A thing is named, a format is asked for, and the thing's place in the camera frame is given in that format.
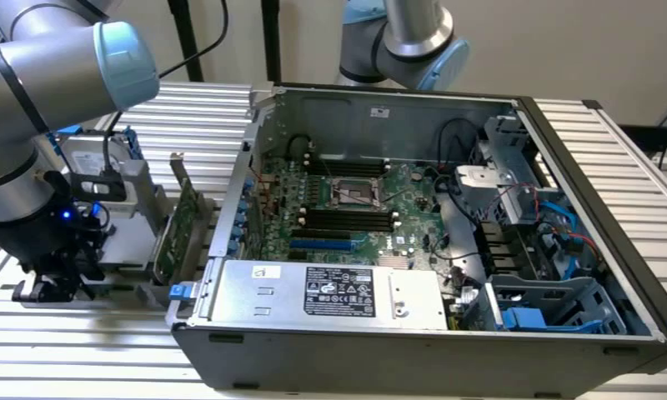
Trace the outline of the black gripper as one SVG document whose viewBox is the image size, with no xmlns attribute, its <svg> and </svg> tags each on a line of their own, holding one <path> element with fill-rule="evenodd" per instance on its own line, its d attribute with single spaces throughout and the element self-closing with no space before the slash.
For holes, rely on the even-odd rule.
<svg viewBox="0 0 667 400">
<path fill-rule="evenodd" d="M 92 300 L 88 281 L 103 281 L 99 252 L 109 224 L 88 207 L 50 203 L 32 215 L 0 222 L 0 248 L 17 259 L 28 277 L 16 285 L 17 303 L 66 303 L 83 295 Z"/>
</svg>

